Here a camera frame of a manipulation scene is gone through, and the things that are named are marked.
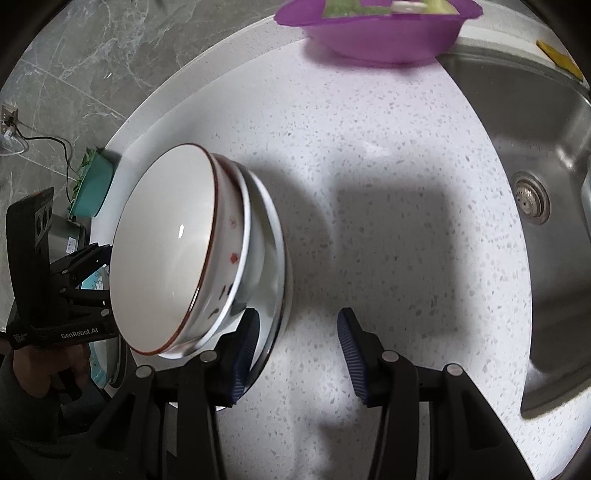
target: power cord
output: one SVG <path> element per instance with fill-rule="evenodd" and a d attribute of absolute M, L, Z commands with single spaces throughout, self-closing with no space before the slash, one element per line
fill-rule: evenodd
<path fill-rule="evenodd" d="M 70 159 L 68 158 L 68 149 L 66 147 L 66 143 L 62 140 L 60 140 L 59 138 L 56 137 L 50 137 L 48 135 L 41 135 L 39 137 L 25 137 L 22 132 L 19 130 L 18 125 L 15 123 L 14 118 L 10 117 L 7 120 L 5 120 L 4 124 L 6 126 L 13 127 L 16 130 L 17 134 L 23 139 L 23 140 L 50 140 L 53 142 L 57 142 L 59 143 L 63 149 L 64 149 L 64 158 L 66 159 L 66 198 L 68 199 L 68 202 L 72 203 L 72 201 L 70 200 L 70 194 L 68 193 L 68 179 L 70 177 L 70 169 L 72 168 L 70 166 Z M 19 140 L 17 139 L 17 141 L 22 145 L 23 147 L 23 152 L 26 150 L 25 145 Z"/>

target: white terrazzo surface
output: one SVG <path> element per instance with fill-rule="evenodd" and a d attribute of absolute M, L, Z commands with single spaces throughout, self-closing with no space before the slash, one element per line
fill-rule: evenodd
<path fill-rule="evenodd" d="M 263 21 L 164 83 L 108 145 L 122 160 L 92 240 L 112 240 L 118 209 L 167 144 L 200 141 L 267 184 L 293 255 L 294 307 L 263 377 L 220 414 L 233 478 L 366 476 L 379 412 L 350 387 L 336 337 L 345 305 L 414 362 L 463 364 L 534 475 L 551 478 L 589 427 L 589 396 L 535 420 L 519 414 L 531 326 L 527 257 L 480 122 L 439 65 L 362 73 L 306 42 L 288 45 L 300 38 Z M 295 63 L 277 69 L 287 54 Z M 316 96 L 298 81 L 312 67 L 324 82 Z M 354 101 L 339 106 L 343 92 Z"/>

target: yellow sponge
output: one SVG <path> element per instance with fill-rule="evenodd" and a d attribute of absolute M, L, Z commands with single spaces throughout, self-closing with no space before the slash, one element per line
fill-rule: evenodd
<path fill-rule="evenodd" d="M 576 76 L 581 82 L 583 81 L 583 72 L 577 67 L 577 64 L 573 62 L 573 60 L 564 53 L 560 53 L 555 48 L 551 47 L 545 42 L 538 40 L 536 45 L 549 56 L 550 60 L 552 60 L 556 65 L 558 65 L 561 69 L 566 70 L 567 72 L 572 73 Z"/>

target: purple bowl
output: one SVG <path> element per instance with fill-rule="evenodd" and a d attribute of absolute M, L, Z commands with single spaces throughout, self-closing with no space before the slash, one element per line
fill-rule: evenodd
<path fill-rule="evenodd" d="M 392 14 L 322 18 L 324 0 L 293 0 L 275 14 L 279 25 L 301 27 L 332 50 L 358 60 L 422 63 L 447 51 L 464 22 L 482 15 L 472 0 L 449 0 L 459 15 Z M 361 1 L 389 7 L 391 0 Z"/>

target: electrical outlet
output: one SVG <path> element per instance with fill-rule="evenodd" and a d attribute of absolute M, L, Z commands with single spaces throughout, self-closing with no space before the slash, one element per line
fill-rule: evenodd
<path fill-rule="evenodd" d="M 14 122 L 17 123 L 18 120 L 18 108 L 10 105 L 2 105 L 2 110 L 0 111 L 0 134 L 4 135 L 8 127 L 4 123 L 10 117 L 14 119 Z"/>

